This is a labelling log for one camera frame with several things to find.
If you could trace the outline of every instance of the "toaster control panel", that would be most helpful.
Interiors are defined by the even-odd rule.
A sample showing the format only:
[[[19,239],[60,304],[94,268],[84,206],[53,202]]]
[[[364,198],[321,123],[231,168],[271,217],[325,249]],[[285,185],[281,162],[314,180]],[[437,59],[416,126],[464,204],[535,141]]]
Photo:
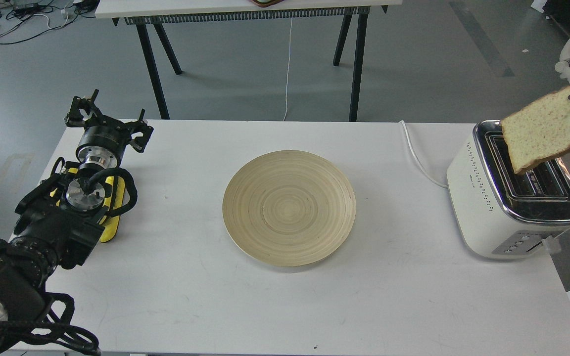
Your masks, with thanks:
[[[506,239],[492,252],[494,255],[527,255],[536,252],[541,246],[542,239],[552,235],[558,236],[562,231],[529,231],[519,230]]]

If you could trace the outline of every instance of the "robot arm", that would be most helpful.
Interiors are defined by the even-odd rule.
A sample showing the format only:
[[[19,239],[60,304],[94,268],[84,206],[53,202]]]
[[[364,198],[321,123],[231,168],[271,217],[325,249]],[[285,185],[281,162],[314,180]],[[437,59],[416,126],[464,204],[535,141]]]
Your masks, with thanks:
[[[65,117],[67,126],[84,128],[76,150],[79,161],[60,158],[52,175],[17,205],[15,237],[9,242],[0,239],[0,353],[23,341],[54,342],[87,355],[100,354],[93,333],[70,325],[72,297],[47,292],[45,281],[57,266],[81,266],[107,220],[136,204],[133,178],[119,166],[127,145],[144,151],[153,128],[144,121],[144,110],[138,120],[127,123],[102,115],[94,104],[97,93],[91,99],[74,97]],[[81,111],[90,115],[88,119]],[[61,171],[55,172],[58,165]],[[124,182],[129,193],[129,201],[120,207],[114,204],[118,182]],[[52,311],[54,302],[64,304],[61,316]],[[34,329],[49,333],[33,334]]]

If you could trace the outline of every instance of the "round plate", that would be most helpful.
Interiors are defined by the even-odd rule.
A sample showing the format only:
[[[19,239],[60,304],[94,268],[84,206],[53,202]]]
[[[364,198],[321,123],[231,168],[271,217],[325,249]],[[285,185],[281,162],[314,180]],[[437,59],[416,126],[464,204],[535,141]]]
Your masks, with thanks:
[[[228,233],[244,252],[276,266],[302,266],[344,242],[355,221],[355,194],[328,160],[277,151],[239,169],[223,210]]]

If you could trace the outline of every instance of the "toaster lever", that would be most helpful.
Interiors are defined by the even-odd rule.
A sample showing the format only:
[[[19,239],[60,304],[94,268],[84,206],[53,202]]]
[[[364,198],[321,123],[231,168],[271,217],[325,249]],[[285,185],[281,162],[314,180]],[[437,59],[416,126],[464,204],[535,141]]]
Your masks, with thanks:
[[[545,250],[551,255],[562,252],[562,246],[560,245],[558,237],[554,237],[553,235],[543,238],[542,245],[545,246]]]

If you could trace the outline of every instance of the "gray floor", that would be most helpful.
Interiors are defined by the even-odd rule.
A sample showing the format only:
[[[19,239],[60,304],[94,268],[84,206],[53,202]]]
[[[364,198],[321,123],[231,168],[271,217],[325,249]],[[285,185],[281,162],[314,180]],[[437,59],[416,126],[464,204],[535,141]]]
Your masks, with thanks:
[[[406,0],[388,14],[373,8],[358,120],[501,119],[566,85],[553,70],[566,36],[530,4]],[[460,6],[479,29],[459,18]],[[58,13],[51,17],[53,27],[63,21]],[[333,67],[340,23],[337,17],[292,22],[288,120],[348,120],[355,23],[342,65]],[[45,18],[34,18],[5,39],[23,39],[45,26]],[[174,75],[150,29],[172,119],[282,120],[290,20],[165,28],[186,71]],[[499,70],[503,66],[511,72]],[[0,237],[11,233],[14,206],[48,164],[72,96],[95,88],[107,115],[135,119],[145,108],[147,117],[159,118],[134,26],[79,18],[31,41],[0,45]],[[570,155],[566,159],[570,165]],[[570,236],[563,240],[564,252],[554,261],[569,290]]]

